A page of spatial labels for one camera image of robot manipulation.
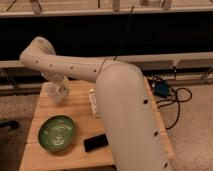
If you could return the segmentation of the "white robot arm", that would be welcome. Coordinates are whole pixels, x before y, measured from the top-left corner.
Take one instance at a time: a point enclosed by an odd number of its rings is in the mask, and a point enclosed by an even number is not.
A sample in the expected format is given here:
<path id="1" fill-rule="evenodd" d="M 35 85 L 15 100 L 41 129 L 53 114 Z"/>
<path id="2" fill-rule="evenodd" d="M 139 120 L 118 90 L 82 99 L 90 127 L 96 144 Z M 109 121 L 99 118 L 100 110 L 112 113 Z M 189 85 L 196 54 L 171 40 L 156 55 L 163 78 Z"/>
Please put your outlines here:
<path id="1" fill-rule="evenodd" d="M 95 84 L 117 171 L 172 171 L 138 67 L 108 58 L 58 56 L 43 37 L 34 38 L 19 60 L 58 85 L 65 77 Z"/>

